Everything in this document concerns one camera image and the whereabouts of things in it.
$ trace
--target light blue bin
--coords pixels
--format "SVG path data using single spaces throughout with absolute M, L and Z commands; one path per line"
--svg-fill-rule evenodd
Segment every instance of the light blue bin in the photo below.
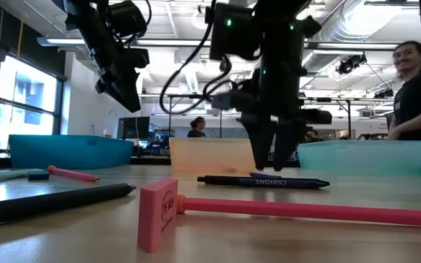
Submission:
M 315 142 L 298 146 L 300 166 L 339 174 L 421 175 L 419 141 Z
M 133 142 L 90 135 L 10 135 L 13 168 L 100 169 L 131 162 Z

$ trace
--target wooden table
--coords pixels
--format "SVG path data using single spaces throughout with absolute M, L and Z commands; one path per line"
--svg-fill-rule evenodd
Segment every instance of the wooden table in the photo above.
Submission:
M 170 167 L 97 170 L 99 184 L 137 186 L 170 176 Z M 329 180 L 325 190 L 204 186 L 185 175 L 179 191 L 189 197 L 257 199 L 331 205 L 421 209 L 421 176 L 359 177 L 312 174 L 287 177 Z M 52 177 L 49 183 L 0 182 L 0 200 L 89 187 Z M 158 252 L 136 248 L 139 190 L 130 197 L 0 225 L 0 262 L 43 263 L 236 263 L 236 262 L 421 262 L 421 228 L 355 222 L 189 212 L 178 217 Z

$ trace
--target woman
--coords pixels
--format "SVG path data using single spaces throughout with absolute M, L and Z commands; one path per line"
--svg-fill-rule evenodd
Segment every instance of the woman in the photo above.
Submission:
M 404 80 L 394 98 L 389 140 L 421 140 L 421 44 L 404 42 L 394 52 L 394 66 Z
M 205 119 L 203 117 L 197 117 L 191 122 L 192 130 L 188 132 L 188 138 L 199 138 L 205 137 L 205 133 L 202 130 L 205 127 Z

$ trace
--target pink stick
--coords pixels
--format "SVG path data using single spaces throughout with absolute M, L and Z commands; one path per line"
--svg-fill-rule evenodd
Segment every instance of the pink stick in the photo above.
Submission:
M 91 181 L 91 182 L 100 180 L 100 178 L 98 178 L 95 175 L 89 175 L 83 172 L 69 171 L 66 169 L 59 169 L 59 168 L 54 167 L 53 165 L 50 165 L 47 171 L 52 175 L 63 175 L 63 176 L 78 179 L 78 180 L 86 180 L 86 181 Z
M 421 226 L 421 210 L 184 198 L 184 210 Z

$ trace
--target window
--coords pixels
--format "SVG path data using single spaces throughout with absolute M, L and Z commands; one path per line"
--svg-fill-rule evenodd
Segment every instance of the window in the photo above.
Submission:
M 9 134 L 51 135 L 52 133 L 52 115 L 0 103 L 0 149 L 7 149 Z
M 58 80 L 13 57 L 0 69 L 0 149 L 9 134 L 53 133 Z
M 1 63 L 0 98 L 55 110 L 57 79 L 13 57 Z

